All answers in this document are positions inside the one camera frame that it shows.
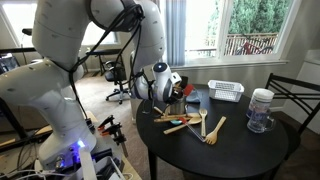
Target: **balcony railing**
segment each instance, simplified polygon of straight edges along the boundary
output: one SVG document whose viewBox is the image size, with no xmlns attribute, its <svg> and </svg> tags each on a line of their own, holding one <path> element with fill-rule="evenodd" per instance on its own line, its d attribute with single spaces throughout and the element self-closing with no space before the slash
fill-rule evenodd
<svg viewBox="0 0 320 180">
<path fill-rule="evenodd" d="M 251 54 L 255 54 L 258 50 L 263 49 L 267 46 L 274 46 L 277 40 L 278 33 L 254 33 L 246 34 L 229 34 L 227 36 L 226 47 L 224 55 L 236 55 L 238 48 L 242 47 L 247 41 L 250 45 L 247 46 L 250 49 Z M 187 48 L 187 54 L 193 54 L 193 56 L 198 57 L 213 57 L 216 54 L 216 37 L 208 36 L 203 40 L 203 47 L 197 48 Z M 237 55 L 248 54 L 248 52 L 242 51 L 238 52 Z"/>
</svg>

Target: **plastic container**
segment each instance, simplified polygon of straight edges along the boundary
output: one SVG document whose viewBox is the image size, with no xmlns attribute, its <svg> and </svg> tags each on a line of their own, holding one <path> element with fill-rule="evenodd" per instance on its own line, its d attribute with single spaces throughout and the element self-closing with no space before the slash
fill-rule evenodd
<svg viewBox="0 0 320 180">
<path fill-rule="evenodd" d="M 244 87 L 236 82 L 210 80 L 208 86 L 210 88 L 209 96 L 212 99 L 239 102 L 244 92 Z"/>
<path fill-rule="evenodd" d="M 252 111 L 255 110 L 258 113 L 267 113 L 274 93 L 268 89 L 257 88 L 253 91 L 251 101 L 247 110 L 247 117 L 251 117 Z"/>
</svg>

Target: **office chair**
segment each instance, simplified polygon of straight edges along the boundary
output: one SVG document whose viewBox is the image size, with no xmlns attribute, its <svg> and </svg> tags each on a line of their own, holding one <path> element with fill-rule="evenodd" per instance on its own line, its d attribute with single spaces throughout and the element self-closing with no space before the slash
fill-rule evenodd
<svg viewBox="0 0 320 180">
<path fill-rule="evenodd" d="M 288 85 L 297 86 L 299 88 L 302 88 L 303 91 L 308 90 L 308 92 L 293 92 L 291 86 L 290 88 L 287 88 Z M 299 129 L 295 129 L 293 126 L 279 119 L 288 136 L 288 150 L 285 157 L 285 160 L 287 160 L 289 156 L 300 146 L 300 135 L 320 110 L 320 85 L 281 77 L 271 73 L 265 88 L 270 89 L 275 93 L 273 99 L 291 100 L 308 115 L 300 125 Z M 310 104 L 308 104 L 308 102 L 310 101 L 316 101 L 317 104 L 312 107 Z M 280 165 L 273 170 L 271 178 L 275 176 L 279 167 Z"/>
<path fill-rule="evenodd" d="M 106 101 L 109 101 L 111 96 L 120 95 L 119 104 L 122 104 L 123 95 L 129 94 L 129 89 L 123 87 L 123 81 L 127 80 L 122 57 L 120 61 L 108 61 L 105 63 L 108 67 L 108 71 L 105 73 L 105 78 L 108 82 L 114 82 L 114 85 L 119 85 L 119 88 L 113 90 L 113 93 L 106 97 Z"/>
</svg>

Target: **table leg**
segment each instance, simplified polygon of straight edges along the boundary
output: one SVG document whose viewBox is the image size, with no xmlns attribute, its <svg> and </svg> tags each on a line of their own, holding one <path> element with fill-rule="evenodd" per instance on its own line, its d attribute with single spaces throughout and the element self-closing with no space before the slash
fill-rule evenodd
<svg viewBox="0 0 320 180">
<path fill-rule="evenodd" d="M 149 169 L 151 180 L 157 179 L 157 156 L 148 149 Z"/>
</svg>

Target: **blue light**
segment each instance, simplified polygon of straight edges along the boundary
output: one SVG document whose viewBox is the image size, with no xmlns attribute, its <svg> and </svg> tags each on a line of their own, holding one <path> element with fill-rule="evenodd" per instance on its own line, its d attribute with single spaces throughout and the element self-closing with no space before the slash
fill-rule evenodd
<svg viewBox="0 0 320 180">
<path fill-rule="evenodd" d="M 85 145 L 84 145 L 84 143 L 81 141 L 81 139 L 78 140 L 78 145 L 79 145 L 80 147 L 85 147 Z"/>
</svg>

